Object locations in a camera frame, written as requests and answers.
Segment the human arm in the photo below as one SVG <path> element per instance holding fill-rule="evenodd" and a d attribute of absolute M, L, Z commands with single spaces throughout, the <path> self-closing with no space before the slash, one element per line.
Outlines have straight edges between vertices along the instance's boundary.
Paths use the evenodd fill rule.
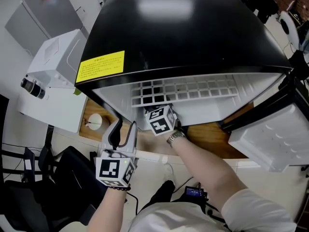
<path fill-rule="evenodd" d="M 285 209 L 247 189 L 224 160 L 184 137 L 176 138 L 172 147 L 191 174 L 205 187 L 231 231 L 295 231 L 296 224 Z"/>
<path fill-rule="evenodd" d="M 166 133 L 163 136 L 168 139 L 171 134 Z M 196 146 L 186 138 L 176 138 L 172 147 L 181 157 L 189 172 L 206 189 L 218 210 L 221 211 L 224 203 L 233 194 L 247 188 L 224 160 Z"/>
<path fill-rule="evenodd" d="M 126 191 L 108 188 L 98 209 L 92 216 L 88 232 L 120 232 Z"/>

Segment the wooden floor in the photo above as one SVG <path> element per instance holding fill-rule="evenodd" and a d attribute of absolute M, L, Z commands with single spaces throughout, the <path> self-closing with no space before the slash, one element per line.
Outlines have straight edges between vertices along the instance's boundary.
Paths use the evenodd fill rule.
<path fill-rule="evenodd" d="M 253 104 L 247 105 L 240 112 L 226 119 L 225 122 L 232 120 L 234 117 L 239 116 L 240 114 L 250 110 L 251 108 L 253 108 Z M 96 104 L 94 101 L 89 99 L 86 104 L 86 108 L 85 108 L 85 112 L 83 116 L 83 122 L 80 128 L 79 135 L 82 137 L 101 141 L 102 135 L 94 132 L 93 130 L 89 129 L 89 127 L 85 125 L 89 117 L 95 113 L 106 117 L 111 123 L 116 120 L 116 117 L 114 117 L 109 112 L 107 112 L 104 108 L 102 108 L 101 106 Z M 120 131 L 120 134 L 121 134 L 120 144 L 123 144 L 125 142 L 128 129 L 129 129 L 129 125 L 126 123 L 123 123 L 123 126 Z M 232 147 L 231 145 L 227 143 L 229 135 L 224 133 L 217 123 L 208 123 L 208 124 L 189 126 L 187 134 L 188 134 L 188 138 L 190 139 L 192 143 L 216 154 L 217 156 L 223 159 L 247 158 L 245 155 L 243 155 L 242 153 L 240 153 L 238 150 L 236 150 L 234 147 Z M 177 155 L 175 151 L 172 148 L 170 148 L 168 144 L 166 144 L 163 137 L 161 136 L 155 137 L 152 131 L 139 131 L 138 132 L 137 149 L 148 151 L 148 152 L 166 154 L 166 155 Z"/>

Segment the wristwatch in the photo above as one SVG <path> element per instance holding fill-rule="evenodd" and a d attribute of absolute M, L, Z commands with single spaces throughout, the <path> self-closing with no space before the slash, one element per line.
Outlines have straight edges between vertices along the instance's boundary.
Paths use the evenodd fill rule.
<path fill-rule="evenodd" d="M 172 148 L 172 142 L 174 142 L 174 140 L 178 137 L 186 137 L 186 136 L 181 131 L 176 131 L 166 140 L 166 142 L 169 144 L 171 148 Z"/>

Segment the bracelet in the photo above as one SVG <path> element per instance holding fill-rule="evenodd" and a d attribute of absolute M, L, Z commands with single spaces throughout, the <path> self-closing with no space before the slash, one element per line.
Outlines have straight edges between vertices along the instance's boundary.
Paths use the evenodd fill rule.
<path fill-rule="evenodd" d="M 169 144 L 169 146 L 172 148 L 172 142 L 178 137 L 184 137 L 186 138 L 185 134 L 181 131 L 174 132 L 166 141 Z"/>
<path fill-rule="evenodd" d="M 108 188 L 112 188 L 112 189 L 116 189 L 116 190 L 119 190 L 119 191 L 130 191 L 131 190 L 131 187 L 127 187 L 127 188 L 119 188 L 119 187 L 109 187 L 107 186 Z"/>

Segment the yellow warning label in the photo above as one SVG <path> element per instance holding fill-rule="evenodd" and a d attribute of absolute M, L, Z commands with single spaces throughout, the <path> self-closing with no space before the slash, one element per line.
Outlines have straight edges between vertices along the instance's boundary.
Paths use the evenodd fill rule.
<path fill-rule="evenodd" d="M 76 82 L 82 82 L 124 71 L 125 51 L 115 52 L 81 62 Z"/>

